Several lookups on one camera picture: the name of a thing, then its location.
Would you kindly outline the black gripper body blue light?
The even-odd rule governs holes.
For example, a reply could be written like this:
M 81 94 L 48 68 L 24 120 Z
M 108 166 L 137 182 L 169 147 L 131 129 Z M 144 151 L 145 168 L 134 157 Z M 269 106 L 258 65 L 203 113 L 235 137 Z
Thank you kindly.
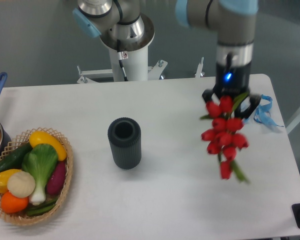
M 216 78 L 213 92 L 218 98 L 230 96 L 235 98 L 238 95 L 250 92 L 249 80 L 251 63 L 244 66 L 235 66 L 227 69 L 225 66 L 216 63 Z

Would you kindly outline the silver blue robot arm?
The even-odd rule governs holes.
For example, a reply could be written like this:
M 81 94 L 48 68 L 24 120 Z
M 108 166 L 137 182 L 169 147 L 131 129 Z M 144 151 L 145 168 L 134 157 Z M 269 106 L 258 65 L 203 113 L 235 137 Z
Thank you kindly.
M 91 38 L 100 38 L 108 49 L 116 82 L 146 81 L 148 47 L 155 33 L 168 31 L 173 45 L 185 37 L 180 26 L 214 31 L 216 77 L 212 89 L 202 98 L 229 96 L 234 100 L 233 114 L 248 118 L 261 98 L 249 89 L 253 57 L 256 0 L 176 0 L 174 10 L 146 9 L 143 0 L 80 0 L 73 18 Z

